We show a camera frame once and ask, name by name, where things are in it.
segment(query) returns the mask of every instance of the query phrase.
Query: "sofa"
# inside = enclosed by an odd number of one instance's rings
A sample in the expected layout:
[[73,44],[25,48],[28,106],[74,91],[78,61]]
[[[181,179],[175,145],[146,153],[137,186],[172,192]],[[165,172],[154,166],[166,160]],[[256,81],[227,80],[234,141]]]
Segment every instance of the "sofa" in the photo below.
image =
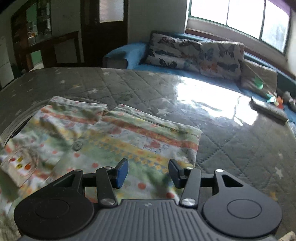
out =
[[[165,33],[165,32],[158,32],[158,31],[153,31],[151,33],[151,36],[153,34],[163,34],[166,36],[171,36],[173,38],[189,39],[193,41],[212,41],[210,39],[206,39],[203,37],[190,35],[190,34]],[[264,98],[257,95],[253,91],[243,88],[240,84],[240,81],[233,81],[233,80],[218,78],[218,77],[213,78],[210,76],[205,76],[198,72],[147,64],[145,63],[145,61],[149,54],[148,52],[149,52],[149,43],[147,42],[127,44],[105,55],[103,58],[103,67],[176,74],[176,75],[180,75],[180,76],[184,76],[192,79],[198,79],[210,84],[214,84],[214,85],[227,88],[239,93],[243,93],[247,96],[255,96],[258,99],[264,100]],[[277,94],[281,96],[283,92],[289,91],[291,93],[291,96],[295,98],[296,81],[294,79],[292,79],[291,77],[286,75],[284,72],[280,71],[279,69],[275,68],[271,64],[249,53],[244,52],[243,58],[275,70],[277,72],[277,88],[276,88]],[[287,113],[289,119],[294,123],[296,123],[296,113],[292,112],[287,106],[285,106],[284,110]]]

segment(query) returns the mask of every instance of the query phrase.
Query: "window frame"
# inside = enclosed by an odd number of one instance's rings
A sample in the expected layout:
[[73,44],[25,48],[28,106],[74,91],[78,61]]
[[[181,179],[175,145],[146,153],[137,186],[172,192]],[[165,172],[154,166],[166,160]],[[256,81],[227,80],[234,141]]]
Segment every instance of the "window frame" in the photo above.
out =
[[221,26],[224,26],[224,27],[227,27],[229,29],[233,29],[235,31],[238,31],[239,33],[242,33],[244,35],[247,35],[248,37],[252,38],[252,39],[256,39],[256,40],[259,40],[260,42],[266,44],[267,46],[271,47],[272,49],[275,49],[277,52],[279,52],[280,54],[282,55],[286,55],[287,53],[287,48],[288,48],[288,43],[290,41],[290,30],[291,30],[291,16],[292,16],[292,13],[291,13],[291,9],[290,9],[290,14],[289,14],[289,24],[288,24],[288,32],[287,32],[287,38],[286,38],[286,42],[285,42],[285,48],[284,48],[284,51],[281,52],[280,50],[278,50],[277,48],[275,48],[274,46],[270,45],[269,43],[265,42],[264,40],[262,40],[262,33],[263,33],[263,26],[264,26],[264,21],[265,21],[265,8],[266,8],[266,0],[264,0],[264,9],[263,9],[263,18],[262,18],[262,23],[261,23],[261,30],[260,30],[260,35],[259,35],[259,38],[255,38],[247,33],[244,33],[238,29],[235,29],[235,28],[232,28],[230,26],[227,25],[227,22],[228,22],[228,14],[229,14],[229,4],[230,4],[230,0],[228,0],[228,10],[227,10],[227,18],[226,18],[226,24],[222,24],[222,23],[218,23],[218,22],[214,22],[214,21],[211,21],[211,20],[208,20],[208,19],[205,19],[205,18],[199,18],[199,17],[195,17],[195,16],[192,16],[191,15],[191,5],[192,5],[192,0],[190,0],[189,2],[189,13],[188,13],[188,17],[189,18],[196,18],[196,19],[201,19],[201,20],[205,20],[207,22],[210,22],[210,23],[215,23],[215,24],[218,24],[218,25],[221,25]]

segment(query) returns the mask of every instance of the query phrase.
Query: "gray quilted tablecloth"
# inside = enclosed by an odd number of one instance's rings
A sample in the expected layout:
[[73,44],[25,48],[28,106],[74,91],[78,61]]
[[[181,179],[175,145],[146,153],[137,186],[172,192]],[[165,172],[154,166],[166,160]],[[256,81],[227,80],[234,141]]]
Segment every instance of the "gray quilted tablecloth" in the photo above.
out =
[[19,119],[53,95],[119,103],[202,130],[196,167],[224,169],[278,201],[280,237],[296,230],[296,142],[283,126],[249,107],[239,93],[185,77],[101,68],[52,68],[27,73],[0,92],[2,141]]

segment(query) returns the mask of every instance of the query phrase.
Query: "pillow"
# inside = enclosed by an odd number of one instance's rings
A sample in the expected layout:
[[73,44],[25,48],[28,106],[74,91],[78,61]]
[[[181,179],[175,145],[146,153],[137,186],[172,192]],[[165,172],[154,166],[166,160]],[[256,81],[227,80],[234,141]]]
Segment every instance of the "pillow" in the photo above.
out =
[[194,41],[163,34],[151,35],[146,63],[199,72],[211,77],[239,80],[244,44],[226,41]]
[[267,98],[266,94],[268,92],[276,92],[277,71],[245,59],[242,70],[241,86],[244,89],[251,90],[256,94]]

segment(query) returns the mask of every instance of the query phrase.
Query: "dark wooden door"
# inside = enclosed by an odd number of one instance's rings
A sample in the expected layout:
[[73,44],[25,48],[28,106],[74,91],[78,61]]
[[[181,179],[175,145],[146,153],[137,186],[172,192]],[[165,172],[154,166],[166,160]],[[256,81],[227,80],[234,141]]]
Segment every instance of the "dark wooden door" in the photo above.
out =
[[103,56],[128,41],[128,0],[81,0],[84,62],[101,67]]

